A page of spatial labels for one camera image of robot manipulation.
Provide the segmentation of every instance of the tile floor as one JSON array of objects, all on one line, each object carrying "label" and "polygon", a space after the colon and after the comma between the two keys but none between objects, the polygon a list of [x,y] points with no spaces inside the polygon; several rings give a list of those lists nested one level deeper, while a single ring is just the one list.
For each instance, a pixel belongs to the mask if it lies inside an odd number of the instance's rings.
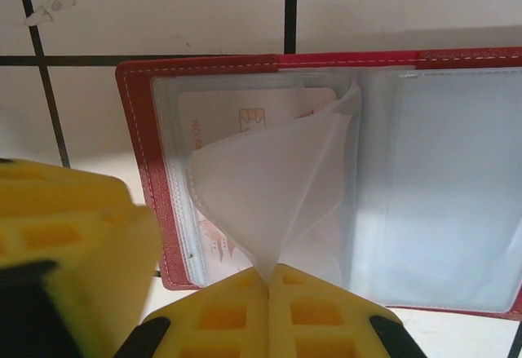
[{"label": "tile floor", "polygon": [[[115,59],[79,67],[90,61],[85,55],[281,53],[292,33],[296,47],[286,44],[288,52],[522,45],[522,0],[298,0],[297,30],[291,15],[285,26],[285,0],[32,0],[36,13],[26,20],[28,6],[0,0],[0,153],[59,165],[61,128],[72,167],[123,179],[138,203],[143,194]],[[35,51],[67,58],[41,76],[37,65],[46,62]],[[47,99],[58,113],[54,128]],[[154,278],[144,315],[186,294]],[[435,358],[506,357],[518,327],[396,312]]]}]

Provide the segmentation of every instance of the black grout line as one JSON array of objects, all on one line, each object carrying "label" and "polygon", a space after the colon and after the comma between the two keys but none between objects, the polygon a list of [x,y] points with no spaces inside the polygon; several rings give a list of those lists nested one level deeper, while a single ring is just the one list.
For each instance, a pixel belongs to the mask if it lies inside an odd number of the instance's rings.
[{"label": "black grout line", "polygon": [[522,323],[519,323],[519,328],[516,330],[511,349],[507,354],[507,358],[519,358],[522,351]]},{"label": "black grout line", "polygon": [[297,35],[297,0],[285,0],[285,53],[294,54]]},{"label": "black grout line", "polygon": [[36,56],[0,56],[0,66],[38,66]]},{"label": "black grout line", "polygon": [[0,55],[2,66],[115,67],[129,60],[201,58],[215,55]]},{"label": "black grout line", "polygon": [[192,57],[190,55],[64,55],[46,56],[47,66],[118,66],[128,60],[156,60],[156,59],[181,59]]},{"label": "black grout line", "polygon": [[[22,0],[22,3],[24,4],[25,16],[29,17],[31,14],[33,14],[33,3],[31,0]],[[56,144],[58,145],[60,159],[62,161],[62,165],[69,168],[70,163],[69,156],[67,155],[67,148],[65,147],[64,133],[62,132],[60,118],[58,117],[58,111],[56,109],[55,95],[52,91],[49,70],[43,61],[45,54],[43,53],[43,45],[42,40],[40,39],[40,33],[38,32],[38,27],[29,26],[29,33],[31,34],[34,53],[36,55],[36,64],[40,70],[40,76],[42,77],[43,90],[46,94],[47,107],[49,108],[49,114],[51,115],[51,123],[55,132]]]}]

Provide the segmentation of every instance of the red leather cover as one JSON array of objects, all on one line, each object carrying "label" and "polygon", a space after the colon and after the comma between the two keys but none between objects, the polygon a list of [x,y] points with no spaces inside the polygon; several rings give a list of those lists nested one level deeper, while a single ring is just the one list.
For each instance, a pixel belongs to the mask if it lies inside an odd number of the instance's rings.
[{"label": "red leather cover", "polygon": [[[120,64],[116,79],[130,138],[138,162],[145,202],[157,215],[163,231],[160,262],[163,285],[167,289],[197,289],[187,278],[184,257],[179,246],[174,211],[161,150],[151,90],[155,77],[208,74],[270,73],[281,69],[327,67],[384,67],[410,65],[416,69],[472,69],[522,66],[522,47],[479,48],[436,51],[348,52],[296,55],[248,55],[148,60]],[[446,309],[425,309],[457,312]],[[465,312],[522,320],[522,291],[508,313]]]}]

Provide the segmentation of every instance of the yellow foam block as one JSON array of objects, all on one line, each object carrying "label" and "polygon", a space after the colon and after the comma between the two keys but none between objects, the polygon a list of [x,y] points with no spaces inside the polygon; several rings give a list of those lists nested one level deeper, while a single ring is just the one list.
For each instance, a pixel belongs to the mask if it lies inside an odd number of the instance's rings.
[{"label": "yellow foam block", "polygon": [[384,307],[278,264],[268,287],[250,268],[150,314],[145,323],[170,320],[154,358],[388,358],[371,316],[401,324]]},{"label": "yellow foam block", "polygon": [[113,177],[24,160],[0,162],[0,216],[98,210],[132,204]]},{"label": "yellow foam block", "polygon": [[161,252],[153,212],[134,206],[117,179],[0,166],[0,268],[56,262],[45,294],[85,357],[112,356],[139,322]]},{"label": "yellow foam block", "polygon": [[284,264],[268,291],[270,357],[389,357],[369,322],[383,316],[401,324],[385,307]]},{"label": "yellow foam block", "polygon": [[267,298],[250,268],[154,312],[170,320],[154,358],[267,356]]}]

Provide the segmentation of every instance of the frosted plastic page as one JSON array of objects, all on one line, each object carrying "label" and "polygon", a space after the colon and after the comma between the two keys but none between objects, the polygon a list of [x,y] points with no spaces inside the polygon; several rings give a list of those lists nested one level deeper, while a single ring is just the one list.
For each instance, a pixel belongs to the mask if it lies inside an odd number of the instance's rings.
[{"label": "frosted plastic page", "polygon": [[323,281],[341,286],[343,283],[338,257],[340,236],[337,210],[322,219],[313,229],[283,250],[279,263],[298,267]]},{"label": "frosted plastic page", "polygon": [[352,177],[358,192],[357,203],[352,206],[356,209],[356,223],[352,242],[347,239],[340,242],[348,248],[341,262],[346,287],[366,298],[372,297],[376,247],[387,214],[388,154],[392,117],[402,83],[400,74],[401,70],[378,69],[361,72],[358,77],[364,99],[361,99],[357,175]]},{"label": "frosted plastic page", "polygon": [[[390,130],[374,134],[389,149],[381,204],[374,203],[380,233],[366,243],[375,253],[370,298],[511,308],[522,275],[521,91],[519,70],[405,74],[402,92],[388,105]],[[381,149],[373,157],[382,158]],[[371,218],[370,209],[365,213]]]},{"label": "frosted plastic page", "polygon": [[[344,144],[351,119],[346,113],[359,99],[356,86],[351,92],[318,114],[233,136],[190,158],[188,182],[195,205],[243,249],[265,280],[283,249],[343,199]],[[353,195],[353,188],[348,193]]]}]

